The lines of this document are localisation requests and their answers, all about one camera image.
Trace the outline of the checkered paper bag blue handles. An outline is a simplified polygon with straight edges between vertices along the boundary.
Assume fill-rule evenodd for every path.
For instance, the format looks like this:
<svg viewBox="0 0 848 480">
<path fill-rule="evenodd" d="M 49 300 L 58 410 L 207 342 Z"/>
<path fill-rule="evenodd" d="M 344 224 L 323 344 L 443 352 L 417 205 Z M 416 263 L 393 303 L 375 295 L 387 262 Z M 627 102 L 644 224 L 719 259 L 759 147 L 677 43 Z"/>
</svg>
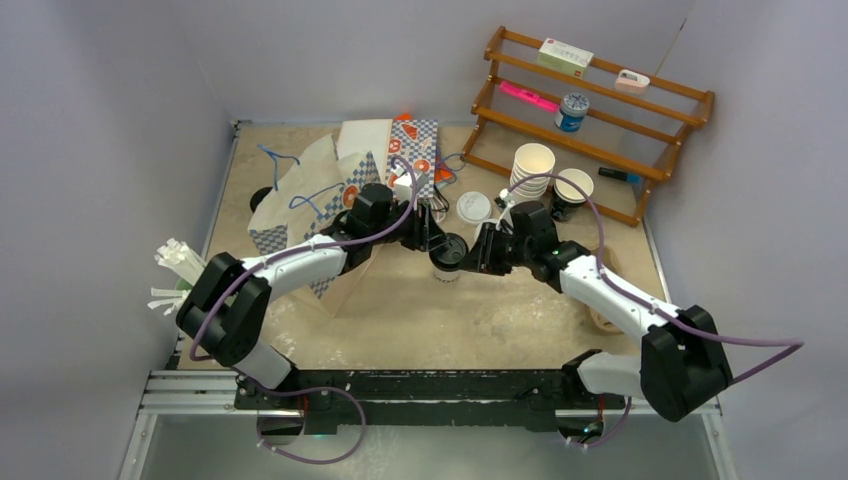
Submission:
<svg viewBox="0 0 848 480">
<path fill-rule="evenodd" d="M 381 181 L 367 152 L 340 157 L 326 135 L 308 146 L 277 176 L 259 201 L 247 230 L 261 255 L 300 244 L 353 206 L 364 185 Z"/>
</svg>

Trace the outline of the single white paper cup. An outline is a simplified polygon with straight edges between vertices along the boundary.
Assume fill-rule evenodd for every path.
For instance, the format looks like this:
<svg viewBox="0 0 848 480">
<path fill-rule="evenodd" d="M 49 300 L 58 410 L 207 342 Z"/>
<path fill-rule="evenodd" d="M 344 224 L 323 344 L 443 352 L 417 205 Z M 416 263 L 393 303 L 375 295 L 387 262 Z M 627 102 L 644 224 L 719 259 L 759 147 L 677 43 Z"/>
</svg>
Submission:
<svg viewBox="0 0 848 480">
<path fill-rule="evenodd" d="M 457 269 L 445 268 L 442 265 L 433 265 L 433 275 L 441 283 L 453 283 L 459 279 L 460 271 Z"/>
</svg>

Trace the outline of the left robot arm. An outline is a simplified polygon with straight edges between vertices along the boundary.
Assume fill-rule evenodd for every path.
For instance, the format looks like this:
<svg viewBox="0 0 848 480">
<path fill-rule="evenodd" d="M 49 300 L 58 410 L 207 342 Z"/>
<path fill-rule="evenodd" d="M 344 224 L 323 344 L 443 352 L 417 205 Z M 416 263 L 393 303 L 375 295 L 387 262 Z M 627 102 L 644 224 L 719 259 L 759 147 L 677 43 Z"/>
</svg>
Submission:
<svg viewBox="0 0 848 480">
<path fill-rule="evenodd" d="M 272 408 L 297 399 L 295 365 L 262 340 L 268 306 L 278 298 L 322 280 L 346 275 L 370 259 L 376 246 L 398 243 L 431 252 L 446 244 L 447 234 L 429 206 L 398 201 L 382 184 L 368 184 L 351 208 L 303 242 L 248 259 L 229 253 L 214 256 L 179 307 L 175 323 L 218 364 L 259 385 Z"/>
</svg>

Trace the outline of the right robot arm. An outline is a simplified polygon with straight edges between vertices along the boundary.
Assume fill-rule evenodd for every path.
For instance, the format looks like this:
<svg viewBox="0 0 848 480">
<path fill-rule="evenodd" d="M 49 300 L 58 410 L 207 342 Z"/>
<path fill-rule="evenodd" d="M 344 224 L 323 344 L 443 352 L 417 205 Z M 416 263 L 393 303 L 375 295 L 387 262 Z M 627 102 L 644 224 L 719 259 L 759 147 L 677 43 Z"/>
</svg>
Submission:
<svg viewBox="0 0 848 480">
<path fill-rule="evenodd" d="M 559 238 L 537 201 L 510 210 L 505 230 L 481 225 L 459 261 L 467 272 L 504 276 L 516 267 L 594 309 L 640 345 L 636 356 L 586 353 L 565 366 L 564 399 L 584 407 L 599 394 L 643 399 L 677 422 L 733 384 L 712 316 L 699 306 L 680 309 L 610 272 L 589 249 Z"/>
</svg>

